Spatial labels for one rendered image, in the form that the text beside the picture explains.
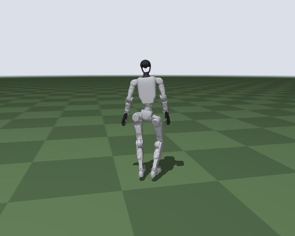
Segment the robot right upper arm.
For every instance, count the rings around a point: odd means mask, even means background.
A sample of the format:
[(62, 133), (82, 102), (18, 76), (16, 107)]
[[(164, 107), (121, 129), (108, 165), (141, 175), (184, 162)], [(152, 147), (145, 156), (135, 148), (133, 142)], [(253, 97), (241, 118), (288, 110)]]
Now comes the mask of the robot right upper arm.
[(156, 83), (159, 84), (159, 91), (161, 95), (159, 95), (160, 100), (166, 100), (166, 95), (165, 95), (165, 87), (162, 78), (155, 77)]

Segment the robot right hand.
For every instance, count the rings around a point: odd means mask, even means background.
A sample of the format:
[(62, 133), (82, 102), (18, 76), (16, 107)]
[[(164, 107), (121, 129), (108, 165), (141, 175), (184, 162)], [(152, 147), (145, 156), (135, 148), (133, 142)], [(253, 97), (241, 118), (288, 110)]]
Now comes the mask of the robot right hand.
[(170, 117), (169, 117), (169, 113), (167, 111), (165, 112), (165, 118), (167, 118), (166, 124), (169, 125), (170, 124)]

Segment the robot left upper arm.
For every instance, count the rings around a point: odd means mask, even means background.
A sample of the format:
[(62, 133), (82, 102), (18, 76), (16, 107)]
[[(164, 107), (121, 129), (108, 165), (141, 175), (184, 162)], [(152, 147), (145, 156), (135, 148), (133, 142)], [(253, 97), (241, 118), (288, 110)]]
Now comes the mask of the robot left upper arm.
[(137, 86), (137, 79), (132, 80), (132, 81), (130, 82), (130, 87), (129, 87), (129, 90), (128, 90), (128, 96), (127, 96), (126, 101), (128, 101), (128, 102), (133, 102), (134, 97), (133, 97), (132, 95), (133, 95), (133, 93), (134, 93), (135, 86)]

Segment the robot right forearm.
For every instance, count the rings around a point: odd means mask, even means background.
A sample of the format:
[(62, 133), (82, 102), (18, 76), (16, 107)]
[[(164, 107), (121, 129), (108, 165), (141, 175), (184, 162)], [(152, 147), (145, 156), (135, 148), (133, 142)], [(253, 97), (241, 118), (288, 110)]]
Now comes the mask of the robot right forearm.
[(161, 103), (162, 103), (163, 113), (165, 114), (166, 111), (168, 112), (167, 98), (166, 98), (166, 100), (162, 100)]

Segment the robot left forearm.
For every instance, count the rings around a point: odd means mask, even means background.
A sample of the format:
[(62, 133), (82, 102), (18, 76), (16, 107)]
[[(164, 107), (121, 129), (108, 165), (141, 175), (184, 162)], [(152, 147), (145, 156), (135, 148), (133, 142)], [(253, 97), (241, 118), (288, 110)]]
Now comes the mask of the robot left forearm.
[(131, 102), (126, 101), (125, 102), (125, 113), (128, 114), (127, 116), (129, 116), (129, 114), (130, 114), (130, 106), (131, 106)]

